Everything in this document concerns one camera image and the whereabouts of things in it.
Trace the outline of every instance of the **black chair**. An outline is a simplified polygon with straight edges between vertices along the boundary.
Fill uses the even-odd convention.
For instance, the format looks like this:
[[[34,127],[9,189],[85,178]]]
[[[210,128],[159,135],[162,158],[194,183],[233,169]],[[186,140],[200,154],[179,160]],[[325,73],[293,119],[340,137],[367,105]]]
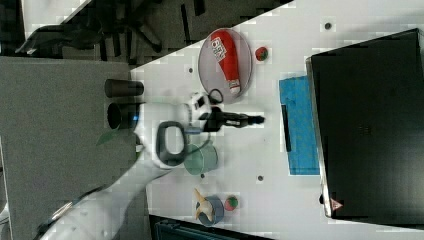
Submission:
[[[38,28],[16,53],[28,53],[33,57],[61,58],[64,46],[86,50],[100,44],[101,59],[106,61],[105,39],[113,38],[115,56],[119,56],[119,34],[126,33],[127,61],[134,64],[134,59],[131,58],[132,33],[143,38],[155,52],[162,50],[161,40],[144,22],[146,10],[152,2],[161,1],[144,0],[131,12],[131,0],[92,0],[68,22]],[[118,4],[125,5],[125,17],[122,19],[117,19],[116,16]]]

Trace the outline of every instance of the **black cup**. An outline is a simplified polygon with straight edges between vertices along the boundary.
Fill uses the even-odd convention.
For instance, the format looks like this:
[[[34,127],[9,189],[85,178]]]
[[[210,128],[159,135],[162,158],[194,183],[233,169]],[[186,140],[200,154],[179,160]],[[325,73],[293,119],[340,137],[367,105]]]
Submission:
[[[130,97],[144,93],[144,85],[139,81],[108,79],[105,82],[105,94],[107,97]]]
[[[112,129],[135,128],[140,113],[140,104],[111,103],[107,109],[107,121]]]

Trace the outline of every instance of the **small black dot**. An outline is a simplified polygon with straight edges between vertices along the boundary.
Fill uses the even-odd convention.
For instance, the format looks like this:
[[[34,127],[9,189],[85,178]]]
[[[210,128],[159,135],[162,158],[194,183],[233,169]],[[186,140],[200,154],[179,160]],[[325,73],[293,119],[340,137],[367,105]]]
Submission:
[[[326,23],[324,27],[325,27],[325,29],[329,30],[329,29],[331,29],[332,25],[331,25],[331,23]]]

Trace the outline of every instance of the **blue notebook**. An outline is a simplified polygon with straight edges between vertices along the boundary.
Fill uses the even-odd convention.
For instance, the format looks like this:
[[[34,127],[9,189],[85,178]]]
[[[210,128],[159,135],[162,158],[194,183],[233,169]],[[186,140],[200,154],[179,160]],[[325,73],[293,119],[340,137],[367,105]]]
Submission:
[[[280,102],[290,174],[319,175],[308,78],[280,80]]]

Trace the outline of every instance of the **floor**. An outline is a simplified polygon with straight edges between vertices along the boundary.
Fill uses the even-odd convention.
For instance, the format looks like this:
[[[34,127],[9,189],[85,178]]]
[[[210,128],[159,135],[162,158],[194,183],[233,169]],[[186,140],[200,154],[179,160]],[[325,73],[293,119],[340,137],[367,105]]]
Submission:
[[[143,0],[132,0],[138,6]],[[163,0],[152,4],[145,21],[162,40],[163,49],[156,53],[143,39],[133,37],[136,49],[132,56],[140,66],[206,38],[217,28],[233,27],[290,0]],[[126,62],[125,35],[120,35],[121,56],[115,57],[111,39],[106,39],[108,61]],[[64,58],[100,60],[100,47],[75,50],[65,47]]]

